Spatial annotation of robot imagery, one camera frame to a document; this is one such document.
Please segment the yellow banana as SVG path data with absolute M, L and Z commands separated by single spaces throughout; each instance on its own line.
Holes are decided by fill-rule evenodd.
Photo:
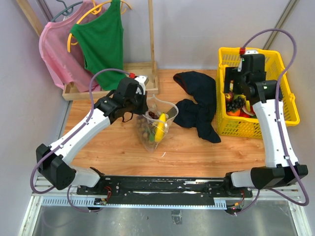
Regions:
M 155 142 L 159 143 L 162 141 L 165 135 L 165 128 L 166 128 L 166 114 L 161 113 L 159 119 L 155 122 L 156 129 L 155 129 Z

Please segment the clear zip top bag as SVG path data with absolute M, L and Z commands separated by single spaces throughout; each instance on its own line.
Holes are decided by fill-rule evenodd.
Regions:
M 147 105 L 148 111 L 136 117 L 136 132 L 144 148 L 154 152 L 168 133 L 179 110 L 175 104 L 155 96 L 147 99 Z

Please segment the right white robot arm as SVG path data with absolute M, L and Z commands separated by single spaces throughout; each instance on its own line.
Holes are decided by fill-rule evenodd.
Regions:
M 276 80 L 267 80 L 265 56 L 256 50 L 241 55 L 238 67 L 228 67 L 225 78 L 233 82 L 233 92 L 242 94 L 258 118 L 264 147 L 265 166 L 230 172 L 223 191 L 233 197 L 241 188 L 271 189 L 295 184 L 308 174 L 307 165 L 299 164 L 284 120 L 283 97 Z

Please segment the red grape bunch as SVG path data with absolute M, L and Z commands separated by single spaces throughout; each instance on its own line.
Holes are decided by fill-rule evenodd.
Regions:
M 156 115 L 156 114 L 155 114 L 154 112 L 152 112 L 152 111 L 149 111 L 149 112 L 148 112 L 148 115 L 149 115 L 149 117 L 152 118 L 152 119 L 159 119 L 159 116 Z

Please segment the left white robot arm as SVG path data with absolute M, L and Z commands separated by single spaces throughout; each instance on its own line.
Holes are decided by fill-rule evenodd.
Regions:
M 58 190 L 81 185 L 96 195 L 101 194 L 105 190 L 103 174 L 95 168 L 72 166 L 71 162 L 95 135 L 123 118 L 125 113 L 142 115 L 147 112 L 148 80 L 146 76 L 123 78 L 117 89 L 93 102 L 86 117 L 62 138 L 49 146 L 41 144 L 36 149 L 39 173 Z

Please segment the brown longan fruit bunch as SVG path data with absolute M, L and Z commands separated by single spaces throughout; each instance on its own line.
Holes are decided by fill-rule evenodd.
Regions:
M 155 142 L 156 125 L 152 119 L 138 116 L 136 130 L 143 145 L 153 147 Z

